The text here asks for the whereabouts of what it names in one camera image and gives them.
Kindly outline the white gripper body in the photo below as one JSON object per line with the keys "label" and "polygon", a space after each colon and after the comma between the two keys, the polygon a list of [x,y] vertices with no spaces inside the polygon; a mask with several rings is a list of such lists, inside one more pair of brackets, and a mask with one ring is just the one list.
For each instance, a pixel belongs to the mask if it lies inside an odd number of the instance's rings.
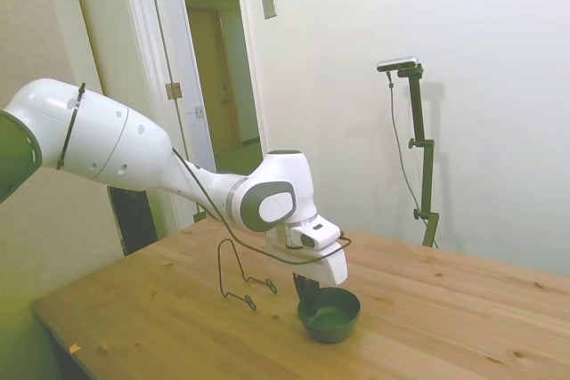
{"label": "white gripper body", "polygon": [[282,224],[269,230],[265,251],[280,267],[323,284],[338,286],[347,278],[341,230],[334,224]]}

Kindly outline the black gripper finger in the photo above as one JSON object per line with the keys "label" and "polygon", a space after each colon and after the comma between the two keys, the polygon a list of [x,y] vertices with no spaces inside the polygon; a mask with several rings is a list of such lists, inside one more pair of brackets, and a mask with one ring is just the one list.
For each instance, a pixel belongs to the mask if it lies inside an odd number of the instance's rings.
{"label": "black gripper finger", "polygon": [[295,286],[295,289],[297,292],[297,296],[299,298],[299,302],[301,304],[305,304],[306,299],[307,299],[306,277],[294,273],[293,274],[293,281],[294,281],[294,286]]}
{"label": "black gripper finger", "polygon": [[306,309],[309,314],[318,311],[320,291],[320,284],[317,281],[306,280]]}

